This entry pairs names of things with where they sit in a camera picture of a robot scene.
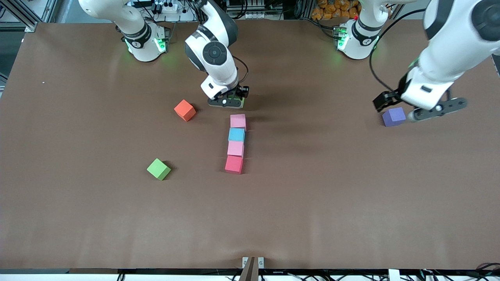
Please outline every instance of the purple cube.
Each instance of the purple cube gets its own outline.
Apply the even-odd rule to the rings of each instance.
[[[406,115],[402,107],[391,108],[382,114],[383,122],[386,127],[398,126],[405,122]]]

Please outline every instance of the light pink cube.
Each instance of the light pink cube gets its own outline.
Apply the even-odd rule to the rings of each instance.
[[[247,118],[245,114],[233,114],[231,115],[231,128],[242,128],[247,131]]]
[[[245,145],[243,141],[229,141],[227,146],[227,155],[243,157],[243,151],[245,150]]]

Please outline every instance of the blue cube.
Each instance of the blue cube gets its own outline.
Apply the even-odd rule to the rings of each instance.
[[[228,140],[233,141],[233,142],[244,142],[245,141],[245,129],[230,128]]]
[[[386,127],[401,125],[406,120],[405,111],[402,107],[391,108],[382,114],[383,122]]]

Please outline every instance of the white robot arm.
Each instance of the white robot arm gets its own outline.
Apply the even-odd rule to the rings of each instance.
[[[110,20],[125,37],[128,51],[141,62],[150,62],[167,51],[170,29],[146,22],[128,0],[78,0],[81,8],[96,19]]]
[[[379,37],[380,31],[389,17],[386,4],[407,4],[417,0],[359,0],[361,12],[359,18],[350,19],[340,25],[342,30],[335,42],[337,50],[355,60],[362,60],[370,55]]]
[[[465,108],[467,101],[452,98],[449,89],[467,70],[500,52],[500,0],[431,0],[423,27],[428,47],[396,90],[373,100],[378,112],[406,102],[415,107],[408,118],[417,122]]]
[[[194,3],[208,20],[184,43],[184,51],[192,64],[208,77],[201,88],[211,106],[241,108],[248,96],[248,87],[239,85],[238,70],[228,47],[236,42],[238,26],[213,0]]]

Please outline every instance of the power outlet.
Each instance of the power outlet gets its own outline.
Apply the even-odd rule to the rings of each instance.
[[[178,7],[178,4],[173,4],[172,7],[164,6],[161,12],[165,14],[177,14]]]

